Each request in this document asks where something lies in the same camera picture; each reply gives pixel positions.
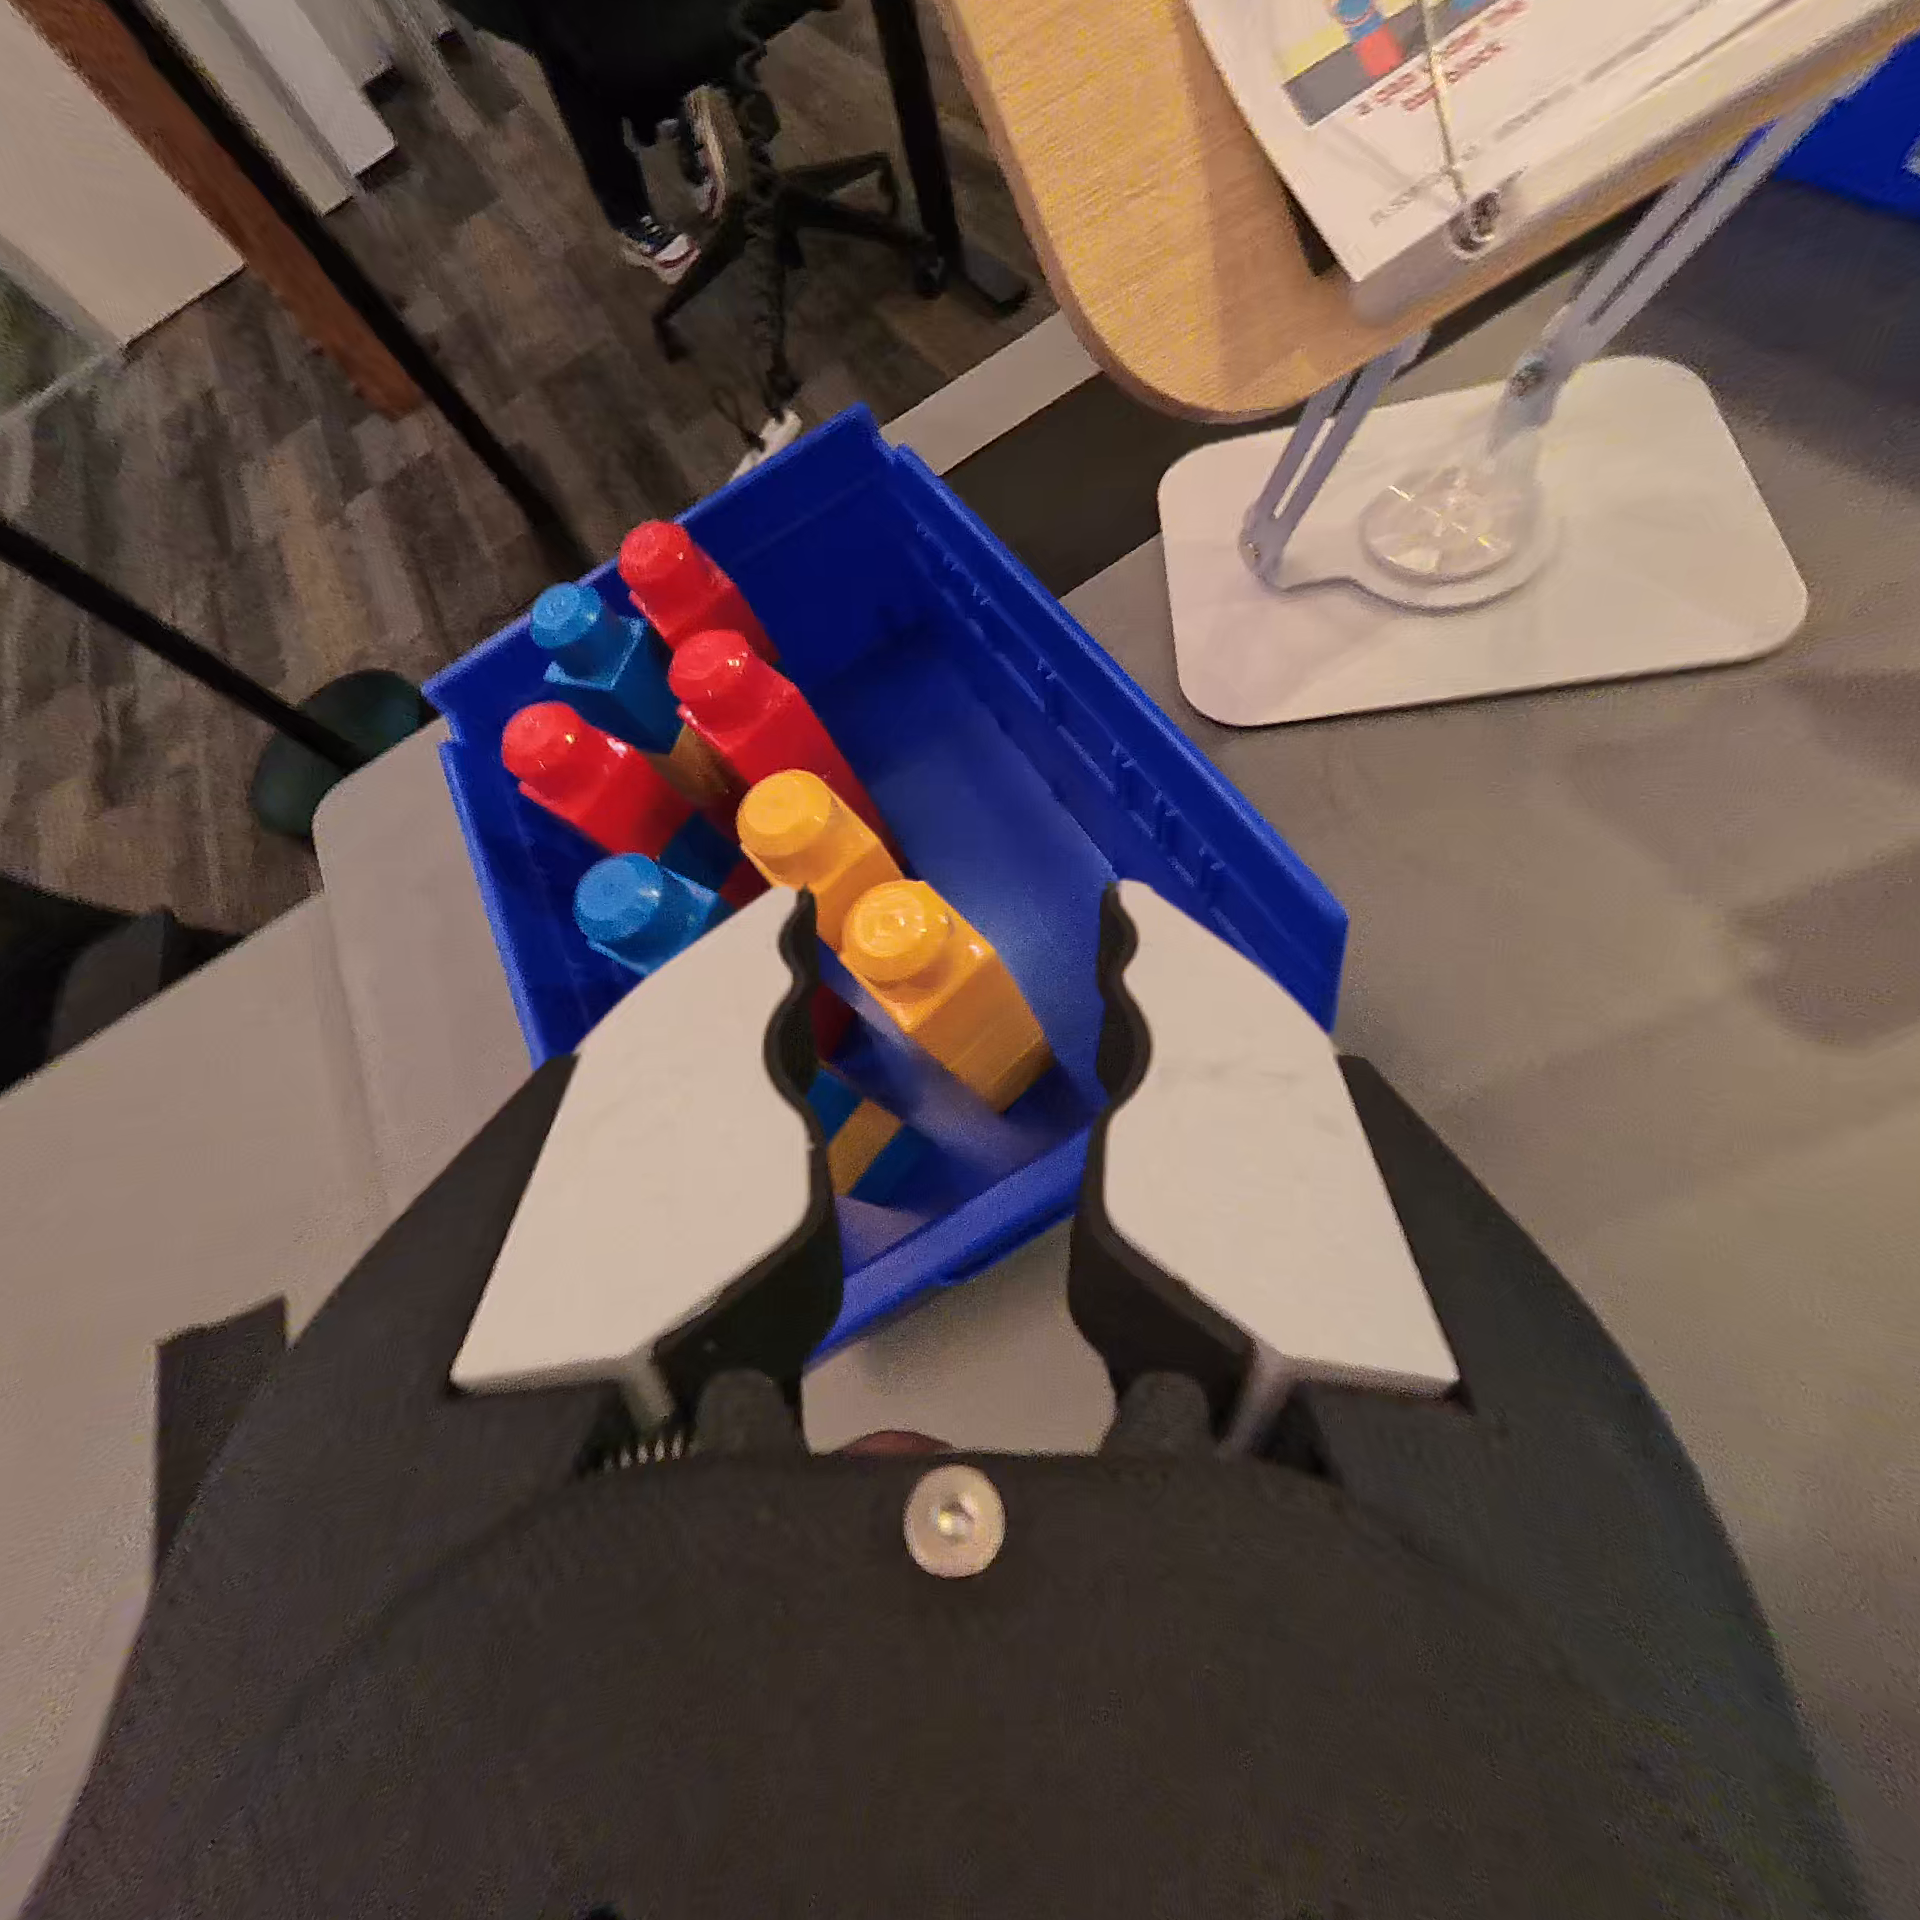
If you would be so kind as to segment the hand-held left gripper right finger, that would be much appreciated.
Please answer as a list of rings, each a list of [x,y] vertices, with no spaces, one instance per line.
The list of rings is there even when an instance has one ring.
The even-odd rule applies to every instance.
[[[1262,1453],[1311,1387],[1457,1402],[1460,1368],[1327,1033],[1140,881],[1099,906],[1065,1303],[1099,1453]]]

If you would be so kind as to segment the blue plastic bin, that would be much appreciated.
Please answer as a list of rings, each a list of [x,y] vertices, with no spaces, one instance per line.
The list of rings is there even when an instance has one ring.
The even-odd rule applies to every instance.
[[[908,448],[855,407],[684,514],[868,787],[906,865],[998,951],[1055,1073],[1014,1107],[1041,1153],[972,1183],[929,1151],[855,1259],[825,1359],[1068,1218],[1099,1100],[1098,912],[1140,881],[1324,1028],[1349,914],[1242,792]]]

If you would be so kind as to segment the red-topped block tower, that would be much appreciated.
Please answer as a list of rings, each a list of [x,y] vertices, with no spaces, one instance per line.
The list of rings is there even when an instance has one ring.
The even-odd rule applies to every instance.
[[[525,800],[605,856],[660,859],[700,816],[646,749],[567,704],[516,708],[501,731],[498,756]]]
[[[681,521],[650,519],[630,529],[615,569],[669,657],[705,633],[732,633],[762,661],[780,665],[777,644],[745,592]]]

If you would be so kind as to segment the wooden post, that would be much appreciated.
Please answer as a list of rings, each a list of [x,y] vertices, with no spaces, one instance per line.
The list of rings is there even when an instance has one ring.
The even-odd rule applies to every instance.
[[[276,157],[142,4],[28,2],[25,24],[245,259],[375,412],[429,402],[423,351]]]

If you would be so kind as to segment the black desk leg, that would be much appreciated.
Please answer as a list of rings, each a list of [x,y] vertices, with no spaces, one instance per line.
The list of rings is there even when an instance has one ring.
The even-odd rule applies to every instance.
[[[868,2],[916,233],[909,279],[983,320],[1030,330],[1053,313],[1012,180],[934,4]]]

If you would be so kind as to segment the instruction sheet on stand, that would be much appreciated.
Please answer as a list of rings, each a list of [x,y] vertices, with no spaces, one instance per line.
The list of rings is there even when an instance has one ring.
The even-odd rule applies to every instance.
[[[1779,4],[1357,287],[1187,4],[941,4],[1073,332],[1255,434],[1159,481],[1172,668],[1229,730],[1745,665],[1809,587],[1707,384],[1604,348],[1916,4]]]

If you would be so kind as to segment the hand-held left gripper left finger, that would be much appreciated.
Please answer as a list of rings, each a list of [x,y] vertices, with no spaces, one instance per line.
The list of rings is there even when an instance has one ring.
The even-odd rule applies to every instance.
[[[796,1429],[845,1296],[818,1071],[814,900],[771,893],[633,988],[565,1090],[447,1381],[607,1385],[637,1429],[755,1377]]]

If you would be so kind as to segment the black office chair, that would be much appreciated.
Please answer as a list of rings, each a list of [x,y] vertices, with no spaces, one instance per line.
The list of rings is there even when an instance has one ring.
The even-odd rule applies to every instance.
[[[828,233],[901,256],[909,275],[916,233],[908,225],[909,196],[906,172],[885,151],[862,151],[837,160],[780,164],[773,141],[780,120],[773,97],[762,84],[762,63],[771,39],[828,4],[726,4],[733,36],[733,64],[725,98],[748,153],[743,196],[723,212],[705,241],[705,261],[671,287],[652,319],[660,354],[669,363],[690,357],[681,336],[681,313],[738,261],[756,271],[756,353],[765,391],[790,400],[799,384],[786,362],[786,282],[802,265],[802,237]]]

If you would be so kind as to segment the red block tower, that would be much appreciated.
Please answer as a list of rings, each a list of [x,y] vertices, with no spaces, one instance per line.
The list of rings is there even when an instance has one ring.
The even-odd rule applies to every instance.
[[[678,698],[684,722],[719,755],[743,788],[735,808],[749,787],[769,776],[782,771],[814,772],[901,859],[895,839],[874,795],[822,717],[809,706],[799,688],[762,661],[743,639],[709,631],[689,640],[675,657],[667,681]],[[771,887],[775,885],[740,851],[740,866],[735,879],[726,883],[725,899],[743,906]]]

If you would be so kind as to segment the black stanchion round base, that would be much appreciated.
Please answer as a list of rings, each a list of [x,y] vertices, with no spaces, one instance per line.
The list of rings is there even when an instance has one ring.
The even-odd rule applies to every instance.
[[[284,841],[309,843],[319,804],[339,785],[439,717],[417,684],[382,668],[339,677],[306,701],[290,704],[12,519],[2,519],[2,561],[119,640],[259,720],[269,741],[255,760],[246,802],[255,825]]]

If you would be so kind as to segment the blue-topped block tower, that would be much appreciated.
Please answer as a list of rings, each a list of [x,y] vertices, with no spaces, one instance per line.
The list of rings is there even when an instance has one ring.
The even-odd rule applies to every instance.
[[[635,979],[655,973],[732,914],[714,890],[637,852],[594,863],[572,899],[588,946]]]
[[[644,749],[663,778],[709,809],[732,809],[743,788],[719,755],[681,717],[667,684],[671,653],[639,616],[622,616],[586,583],[547,587],[531,636],[543,657],[541,695],[588,724]]]

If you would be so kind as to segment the grey desk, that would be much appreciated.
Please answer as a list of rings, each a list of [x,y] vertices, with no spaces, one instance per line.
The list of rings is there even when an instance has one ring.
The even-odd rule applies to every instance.
[[[1916,405],[1679,311],[1813,587],[1691,680],[1233,731],[1172,681],[1156,419],[1061,320],[893,423],[1350,909],[1339,1037],[1578,1285],[1771,1618],[1876,1916],[1916,1916]],[[1086,533],[1069,511],[1092,508]],[[154,1585],[155,1359],[292,1328],[529,1075],[434,738],[323,893],[4,1097],[4,1916]]]

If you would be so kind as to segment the printed instruction sheet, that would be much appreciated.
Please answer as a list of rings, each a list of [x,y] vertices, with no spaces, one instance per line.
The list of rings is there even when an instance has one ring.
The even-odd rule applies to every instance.
[[[1892,4],[1443,4],[1457,138],[1498,189],[1493,250],[1556,202],[1868,27]],[[1453,196],[1418,2],[1190,2],[1188,17],[1289,202],[1356,282],[1444,256]]]

